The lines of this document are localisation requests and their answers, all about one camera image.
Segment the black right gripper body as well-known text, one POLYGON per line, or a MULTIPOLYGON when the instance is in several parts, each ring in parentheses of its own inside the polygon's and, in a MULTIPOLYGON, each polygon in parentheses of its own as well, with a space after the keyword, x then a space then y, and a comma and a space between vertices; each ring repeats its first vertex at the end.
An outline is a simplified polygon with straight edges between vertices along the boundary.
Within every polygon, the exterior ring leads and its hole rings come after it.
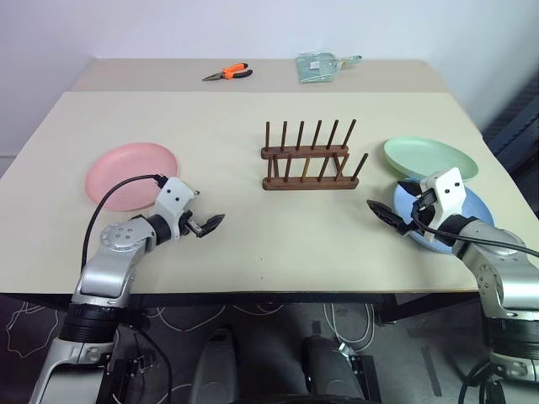
POLYGON ((405 191, 412 195, 415 201, 411 209, 412 221, 406 225, 404 234, 417 232, 423 236, 435 216, 435 202, 437 201, 435 192, 429 190, 421 193, 420 189, 405 189, 405 191))

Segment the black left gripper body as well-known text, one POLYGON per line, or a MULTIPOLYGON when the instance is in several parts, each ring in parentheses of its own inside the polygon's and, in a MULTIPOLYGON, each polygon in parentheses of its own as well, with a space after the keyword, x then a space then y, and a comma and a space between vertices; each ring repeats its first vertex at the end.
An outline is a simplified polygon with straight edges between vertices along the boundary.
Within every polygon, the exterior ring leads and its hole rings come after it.
POLYGON ((186 210, 179 217, 179 235, 181 237, 187 236, 190 233, 195 234, 196 237, 201 238, 205 235, 205 228, 200 226, 192 219, 193 212, 191 210, 186 210))

